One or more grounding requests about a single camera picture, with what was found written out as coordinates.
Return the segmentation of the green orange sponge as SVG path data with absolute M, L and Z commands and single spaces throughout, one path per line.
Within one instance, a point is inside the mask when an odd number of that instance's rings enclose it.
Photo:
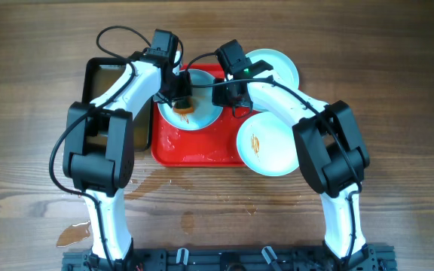
M 176 101 L 173 105 L 173 111 L 176 114 L 192 114 L 194 112 L 192 98 L 188 96 Z

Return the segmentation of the light blue plate bottom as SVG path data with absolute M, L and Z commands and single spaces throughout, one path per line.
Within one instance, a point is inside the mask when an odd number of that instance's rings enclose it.
M 279 177 L 299 167 L 291 128 L 270 112 L 246 120 L 238 130 L 236 145 L 240 159 L 258 174 Z

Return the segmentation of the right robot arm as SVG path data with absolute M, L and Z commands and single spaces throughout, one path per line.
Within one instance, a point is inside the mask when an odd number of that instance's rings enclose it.
M 258 106 L 292 129 L 301 174 L 322 200 L 325 246 L 341 267 L 354 267 L 364 258 L 359 195 L 370 158 L 353 111 L 302 93 L 295 64 L 277 50 L 245 53 L 232 40 L 215 55 L 225 77 L 213 85 L 214 104 Z

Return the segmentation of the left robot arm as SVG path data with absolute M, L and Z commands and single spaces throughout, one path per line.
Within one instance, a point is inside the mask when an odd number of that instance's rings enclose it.
M 63 173 L 70 193 L 84 198 L 93 227 L 88 269 L 134 268 L 133 239 L 127 229 L 124 188 L 134 165 L 133 122 L 152 98 L 172 105 L 191 95 L 190 76 L 182 72 L 183 45 L 171 32 L 157 29 L 143 51 L 118 59 L 122 76 L 92 102 L 74 102 L 66 130 L 54 149 L 63 147 Z

